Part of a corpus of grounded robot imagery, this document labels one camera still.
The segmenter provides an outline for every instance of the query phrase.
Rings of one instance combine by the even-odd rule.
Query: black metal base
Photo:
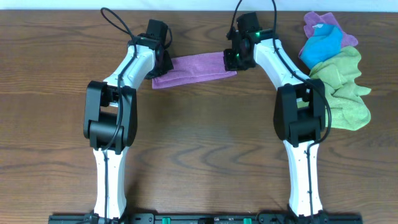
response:
[[[102,224],[96,214],[49,217],[49,224]],[[311,217],[296,217],[291,213],[264,212],[257,215],[154,215],[136,213],[120,220],[108,220],[109,224],[362,224],[360,215],[330,215],[320,212]]]

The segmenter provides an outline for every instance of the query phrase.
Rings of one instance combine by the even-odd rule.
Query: blue cloth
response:
[[[304,45],[300,59],[309,69],[340,53],[342,31],[334,25],[318,24],[314,35]]]

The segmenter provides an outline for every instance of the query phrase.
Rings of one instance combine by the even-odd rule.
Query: green cloth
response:
[[[331,127],[358,130],[371,120],[371,113],[361,96],[370,88],[358,86],[354,79],[361,75],[358,63],[361,54],[352,46],[341,49],[334,57],[318,63],[310,72],[310,78],[320,78],[325,84],[325,96],[331,108]]]

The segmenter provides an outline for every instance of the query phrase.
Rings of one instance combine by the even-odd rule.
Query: folded cloth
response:
[[[318,28],[304,45],[300,59],[309,69],[340,52],[343,33],[337,26],[317,24]]]
[[[307,24],[304,26],[304,32],[307,38],[312,37],[312,35],[314,34],[314,26],[316,26],[319,23],[324,23],[324,24],[337,26],[343,32],[343,40],[341,41],[341,47],[346,47],[346,46],[355,47],[358,45],[358,40],[353,35],[349,35],[343,31],[343,29],[337,22],[335,16],[331,12],[328,12],[322,16],[319,16],[315,12],[309,12],[304,16],[304,21]]]
[[[236,71],[225,70],[223,57],[223,52],[215,52],[172,58],[174,69],[152,79],[152,88],[167,88],[236,75]]]
[[[312,68],[311,78],[320,78],[325,84],[325,96],[331,108],[331,127],[358,130],[371,120],[371,113],[361,96],[370,88],[358,86],[354,79],[361,75],[358,63],[361,54],[352,46]]]

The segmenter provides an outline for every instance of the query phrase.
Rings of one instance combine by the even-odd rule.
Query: brown table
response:
[[[222,51],[231,12],[119,15],[133,33],[148,19],[173,30],[172,57]],[[304,12],[281,12],[284,49],[306,41]],[[335,13],[359,40],[363,97],[371,122],[333,129],[320,146],[319,191],[329,212],[360,212],[365,223],[398,219],[398,14]],[[272,26],[272,12],[259,13]],[[96,166],[83,137],[85,90],[108,77],[129,37],[99,11],[0,12],[0,223],[46,223],[53,213],[87,213],[96,201]],[[257,67],[233,78],[138,91],[139,128],[127,155],[129,210],[257,213],[282,210],[289,165],[273,124],[275,89]]]

